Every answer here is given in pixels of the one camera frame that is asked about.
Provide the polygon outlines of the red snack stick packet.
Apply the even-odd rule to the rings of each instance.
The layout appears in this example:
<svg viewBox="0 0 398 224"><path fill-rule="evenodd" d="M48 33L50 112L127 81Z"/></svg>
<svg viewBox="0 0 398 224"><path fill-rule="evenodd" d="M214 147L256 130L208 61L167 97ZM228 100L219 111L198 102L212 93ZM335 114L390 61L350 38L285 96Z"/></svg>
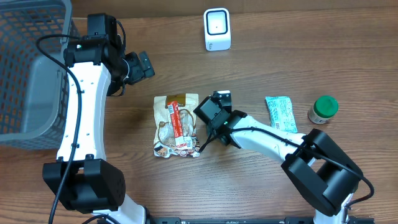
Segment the red snack stick packet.
<svg viewBox="0 0 398 224"><path fill-rule="evenodd" d="M187 150L192 147L192 139L183 135L183 126L180 120L178 102L171 101L167 104L173 126L176 149Z"/></svg>

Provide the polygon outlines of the green lid jar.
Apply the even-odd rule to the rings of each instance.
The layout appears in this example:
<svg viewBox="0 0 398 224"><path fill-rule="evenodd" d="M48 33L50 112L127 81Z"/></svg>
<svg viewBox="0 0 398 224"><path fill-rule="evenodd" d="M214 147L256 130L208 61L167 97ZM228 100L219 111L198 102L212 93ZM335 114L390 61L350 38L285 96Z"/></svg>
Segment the green lid jar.
<svg viewBox="0 0 398 224"><path fill-rule="evenodd" d="M338 101L332 96L323 95L308 110L308 118L315 124L325 124L337 114L338 110Z"/></svg>

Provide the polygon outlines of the teal wet wipes pack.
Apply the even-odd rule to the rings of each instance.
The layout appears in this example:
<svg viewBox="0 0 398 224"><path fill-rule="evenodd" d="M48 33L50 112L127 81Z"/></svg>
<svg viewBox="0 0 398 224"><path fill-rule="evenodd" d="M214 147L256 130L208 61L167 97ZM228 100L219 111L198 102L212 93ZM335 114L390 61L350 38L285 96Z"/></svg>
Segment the teal wet wipes pack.
<svg viewBox="0 0 398 224"><path fill-rule="evenodd" d="M289 133L298 133L292 101L288 96L266 96L265 101L273 128Z"/></svg>

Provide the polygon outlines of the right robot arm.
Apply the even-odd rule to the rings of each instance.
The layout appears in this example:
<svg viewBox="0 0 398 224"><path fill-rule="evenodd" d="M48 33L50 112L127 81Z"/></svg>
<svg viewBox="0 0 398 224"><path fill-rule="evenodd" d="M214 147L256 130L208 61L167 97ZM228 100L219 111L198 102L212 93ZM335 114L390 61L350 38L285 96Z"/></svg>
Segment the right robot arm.
<svg viewBox="0 0 398 224"><path fill-rule="evenodd" d="M361 169L319 129L289 133L233 110L231 93L215 91L193 111L205 124L208 141L219 139L277 161L300 195L315 209L314 223L348 223L348 204Z"/></svg>

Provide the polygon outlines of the beige snack pouch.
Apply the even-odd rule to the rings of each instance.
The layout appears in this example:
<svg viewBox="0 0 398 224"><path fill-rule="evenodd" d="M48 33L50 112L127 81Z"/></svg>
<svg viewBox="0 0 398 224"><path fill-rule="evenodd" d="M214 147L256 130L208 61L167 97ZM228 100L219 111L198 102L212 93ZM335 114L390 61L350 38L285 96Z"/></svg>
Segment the beige snack pouch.
<svg viewBox="0 0 398 224"><path fill-rule="evenodd" d="M154 98L154 155L198 157L200 143L197 138L193 110L198 106L196 93L156 96Z"/></svg>

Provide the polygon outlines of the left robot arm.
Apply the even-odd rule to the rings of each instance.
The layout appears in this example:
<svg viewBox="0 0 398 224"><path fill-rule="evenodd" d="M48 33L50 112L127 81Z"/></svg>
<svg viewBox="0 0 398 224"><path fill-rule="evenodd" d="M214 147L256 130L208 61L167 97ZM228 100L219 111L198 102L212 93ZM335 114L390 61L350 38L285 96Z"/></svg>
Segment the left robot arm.
<svg viewBox="0 0 398 224"><path fill-rule="evenodd" d="M152 223L148 209L126 194L123 173L106 160L104 109L109 96L154 76L145 52L126 53L126 33L115 17L91 14L83 37L69 35L59 66L68 77L67 118L56 161L42 174L55 204L101 223Z"/></svg>

